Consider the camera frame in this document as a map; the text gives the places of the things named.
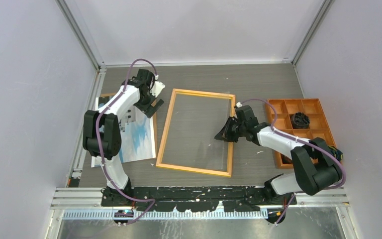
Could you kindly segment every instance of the cable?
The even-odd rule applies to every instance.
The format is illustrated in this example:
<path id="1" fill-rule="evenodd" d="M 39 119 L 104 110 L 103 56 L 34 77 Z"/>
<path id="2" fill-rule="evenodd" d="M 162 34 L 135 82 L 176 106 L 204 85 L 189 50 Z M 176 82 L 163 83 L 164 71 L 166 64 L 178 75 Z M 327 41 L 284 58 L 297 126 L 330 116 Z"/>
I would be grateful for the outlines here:
<path id="1" fill-rule="evenodd" d="M 292 195 L 292 197 L 289 199 L 289 202 L 287 203 L 284 211 L 282 212 L 282 214 L 280 215 L 280 217 L 275 221 L 275 225 L 276 227 L 278 226 L 278 223 L 281 221 L 282 217 L 285 215 L 287 209 L 289 208 L 289 205 L 292 203 L 293 199 L 295 198 L 295 193 Z"/>
<path id="2" fill-rule="evenodd" d="M 112 184 L 112 186 L 118 191 L 118 193 L 120 193 L 123 197 L 131 200 L 131 201 L 135 201 L 135 202 L 139 202 L 139 203 L 150 203 L 150 205 L 146 208 L 146 210 L 144 210 L 144 212 L 139 215 L 136 219 L 133 219 L 133 220 L 130 220 L 127 225 L 129 224 L 132 224 L 134 222 L 136 222 L 138 219 L 140 219 L 144 214 L 146 214 L 146 212 L 148 212 L 150 210 L 150 208 L 156 203 L 156 200 L 154 198 L 152 199 L 136 199 L 136 198 L 132 198 L 132 197 L 129 197 L 128 195 L 126 195 L 124 192 L 122 192 L 121 189 L 118 188 L 118 186 L 115 184 L 115 182 L 111 179 L 111 177 L 109 176 L 108 172 L 107 172 L 107 169 L 106 169 L 106 165 L 104 163 L 104 152 L 103 152 L 103 145 L 101 143 L 101 137 L 100 137 L 100 132 L 99 132 L 99 123 L 100 123 L 100 119 L 101 117 L 104 115 L 104 113 L 113 105 L 115 104 L 115 102 L 121 98 L 121 96 L 124 94 L 125 90 L 126 90 L 126 86 L 128 84 L 128 79 L 129 79 L 129 75 L 131 74 L 131 69 L 132 67 L 134 66 L 134 64 L 137 62 L 137 61 L 145 61 L 147 63 L 149 63 L 153 69 L 154 69 L 154 73 L 156 76 L 157 75 L 157 71 L 156 71 L 156 67 L 148 60 L 146 59 L 142 59 L 142 58 L 139 58 L 139 59 L 136 59 L 135 61 L 133 61 L 131 63 L 131 66 L 129 66 L 129 69 L 128 69 L 128 72 L 126 74 L 126 79 L 125 79 L 125 83 L 124 83 L 124 88 L 122 89 L 121 93 L 106 107 L 104 108 L 100 114 L 97 116 L 97 119 L 96 119 L 96 136 L 97 136 L 97 143 L 98 143 L 98 146 L 99 146 L 99 152 L 100 152 L 100 157 L 101 157 L 101 165 L 102 165 L 102 169 L 103 169 L 103 173 L 104 175 L 106 176 L 106 178 L 108 179 L 108 181 Z"/>
<path id="3" fill-rule="evenodd" d="M 318 151 L 320 151 L 320 152 L 326 154 L 329 158 L 331 158 L 331 159 L 333 160 L 334 163 L 337 164 L 337 166 L 339 167 L 339 169 L 342 171 L 342 180 L 340 181 L 339 184 L 334 185 L 334 186 L 327 187 L 327 188 L 325 188 L 325 190 L 339 188 L 339 187 L 341 187 L 341 186 L 343 186 L 343 185 L 345 184 L 345 182 L 346 182 L 346 170 L 345 170 L 345 168 L 342 166 L 342 164 L 341 164 L 341 163 L 340 163 L 340 162 L 339 162 L 333 155 L 331 155 L 331 154 L 330 154 L 329 152 L 327 152 L 326 150 L 324 150 L 324 149 L 322 149 L 322 148 L 320 148 L 320 147 L 318 147 L 318 146 L 316 146 L 316 145 L 314 145 L 314 144 L 312 144 L 312 143 L 305 142 L 304 140 L 301 140 L 301 139 L 299 139 L 299 138 L 297 138 L 297 137 L 294 137 L 294 136 L 291 136 L 291 135 L 287 135 L 287 134 L 285 134 L 284 132 L 282 132 L 282 131 L 276 129 L 274 125 L 275 125 L 276 120 L 278 119 L 278 113 L 276 112 L 275 107 L 274 107 L 272 104 L 270 104 L 268 101 L 265 101 L 265 100 L 262 100 L 262 99 L 249 99 L 249 100 L 243 101 L 242 104 L 245 103 L 245 102 L 248 102 L 248 101 L 261 101 L 261 102 L 266 103 L 270 108 L 272 108 L 273 112 L 275 113 L 275 118 L 273 119 L 272 124 L 270 125 L 270 128 L 272 129 L 273 133 L 276 133 L 277 135 L 280 135 L 280 136 L 282 136 L 282 137 L 284 137 L 284 138 L 287 138 L 287 139 L 296 141 L 296 142 L 298 142 L 298 143 L 303 143 L 303 144 L 308 145 L 308 146 L 310 146 L 310 147 L 312 147 L 312 148 L 314 148 L 314 149 L 317 149 Z M 287 211 L 287 209 L 288 209 L 290 203 L 292 202 L 292 200 L 294 199 L 294 197 L 295 197 L 295 194 L 294 194 L 294 195 L 292 196 L 292 198 L 289 200 L 288 204 L 286 205 L 286 207 L 285 207 L 285 209 L 284 209 L 284 212 L 281 214 L 281 216 L 279 217 L 279 219 L 275 222 L 275 225 L 276 225 L 276 226 L 277 226 L 278 222 L 282 219 L 282 217 L 283 217 L 283 215 L 285 214 L 285 212 Z"/>

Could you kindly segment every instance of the painting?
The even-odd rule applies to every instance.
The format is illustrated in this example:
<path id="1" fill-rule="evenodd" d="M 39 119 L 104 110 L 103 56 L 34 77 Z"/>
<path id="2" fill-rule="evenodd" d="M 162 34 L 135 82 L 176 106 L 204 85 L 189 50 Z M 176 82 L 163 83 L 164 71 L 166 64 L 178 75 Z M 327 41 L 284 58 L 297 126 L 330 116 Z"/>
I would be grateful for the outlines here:
<path id="1" fill-rule="evenodd" d="M 105 94 L 96 98 L 95 110 L 104 106 L 115 95 Z M 119 120 L 122 145 L 119 159 L 122 163 L 156 158 L 156 114 L 147 118 L 139 109 L 132 106 Z M 101 158 L 92 157 L 92 167 L 100 166 Z"/>

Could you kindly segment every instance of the orange picture frame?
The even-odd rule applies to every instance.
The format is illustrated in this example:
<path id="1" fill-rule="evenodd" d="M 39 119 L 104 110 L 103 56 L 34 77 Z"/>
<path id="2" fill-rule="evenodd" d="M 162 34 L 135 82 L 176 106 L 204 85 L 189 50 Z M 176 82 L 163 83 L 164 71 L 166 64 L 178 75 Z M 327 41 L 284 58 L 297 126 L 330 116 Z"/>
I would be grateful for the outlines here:
<path id="1" fill-rule="evenodd" d="M 204 91 L 193 91 L 193 90 L 182 90 L 182 89 L 173 89 L 171 102 L 169 103 L 168 114 L 166 116 L 165 127 L 163 129 L 162 140 L 160 143 L 159 152 L 157 154 L 156 167 L 158 168 L 167 168 L 174 169 L 179 171 L 193 172 L 193 173 L 201 173 L 208 174 L 214 176 L 222 176 L 222 177 L 231 177 L 232 176 L 232 157 L 233 157 L 233 143 L 228 143 L 228 151 L 227 151 L 227 167 L 225 171 L 217 171 L 217 170 L 209 170 L 202 168 L 193 168 L 193 167 L 185 167 L 173 164 L 163 163 L 163 155 L 165 153 L 165 146 L 169 133 L 169 126 L 171 124 L 172 113 L 175 105 L 175 99 L 177 95 L 188 95 L 188 96 L 196 96 L 196 97 L 211 97 L 211 98 L 219 98 L 219 99 L 227 99 L 230 100 L 230 116 L 235 115 L 235 95 L 231 94 L 223 94 L 223 93 L 214 93 L 214 92 L 204 92 Z"/>

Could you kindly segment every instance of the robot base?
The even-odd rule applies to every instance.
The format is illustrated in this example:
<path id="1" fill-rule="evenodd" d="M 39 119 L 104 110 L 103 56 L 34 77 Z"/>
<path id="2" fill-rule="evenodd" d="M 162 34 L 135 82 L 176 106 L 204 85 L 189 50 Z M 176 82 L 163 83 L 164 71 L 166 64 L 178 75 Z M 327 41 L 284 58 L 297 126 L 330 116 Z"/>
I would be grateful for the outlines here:
<path id="1" fill-rule="evenodd" d="M 130 197 L 134 197 L 130 179 L 128 179 L 128 183 L 122 192 Z M 101 198 L 101 205 L 103 207 L 119 207 L 131 204 L 131 201 L 120 195 L 116 189 L 109 188 L 108 186 L 102 188 L 101 193 L 103 194 Z"/>

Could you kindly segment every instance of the wooden frame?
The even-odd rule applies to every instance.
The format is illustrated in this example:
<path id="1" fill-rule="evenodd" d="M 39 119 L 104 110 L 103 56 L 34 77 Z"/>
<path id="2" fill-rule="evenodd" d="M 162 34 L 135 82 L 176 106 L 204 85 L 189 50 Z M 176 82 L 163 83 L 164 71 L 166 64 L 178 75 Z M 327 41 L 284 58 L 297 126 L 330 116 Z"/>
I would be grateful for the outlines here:
<path id="1" fill-rule="evenodd" d="M 320 137 L 323 138 L 328 145 L 336 147 L 319 99 L 268 99 L 268 102 L 275 107 L 278 113 L 278 121 L 276 121 L 275 124 L 277 129 L 302 138 L 314 139 L 315 137 Z M 275 116 L 274 112 L 269 105 L 265 104 L 265 106 L 267 119 L 269 122 L 272 122 Z M 303 112 L 310 117 L 311 124 L 309 128 L 293 128 L 290 117 L 296 112 Z M 293 168 L 292 161 L 276 151 L 275 160 L 277 168 Z M 318 163 L 317 159 L 313 159 L 312 161 L 314 164 Z"/>
<path id="2" fill-rule="evenodd" d="M 219 99 L 228 99 L 231 101 L 231 112 L 230 116 L 235 115 L 235 95 L 231 94 L 222 94 L 222 93 L 213 93 L 213 92 L 204 92 L 204 91 L 191 91 L 191 90 L 181 90 L 181 89 L 173 89 L 171 102 L 169 103 L 168 115 L 165 121 L 165 128 L 163 129 L 162 141 L 160 143 L 159 153 L 157 154 L 156 167 L 158 168 L 167 168 L 174 169 L 179 171 L 193 172 L 193 173 L 202 173 L 208 175 L 215 176 L 223 176 L 223 177 L 231 177 L 232 176 L 232 156 L 233 156 L 233 143 L 228 143 L 228 155 L 227 155 L 227 167 L 226 172 L 217 171 L 217 170 L 209 170 L 209 169 L 201 169 L 201 168 L 193 168 L 193 167 L 185 167 L 178 166 L 172 164 L 166 164 L 162 162 L 163 154 L 165 152 L 166 141 L 169 133 L 169 126 L 171 124 L 172 112 L 175 105 L 175 99 L 177 95 L 189 95 L 189 96 L 199 96 L 199 97 L 211 97 L 211 98 L 219 98 Z"/>

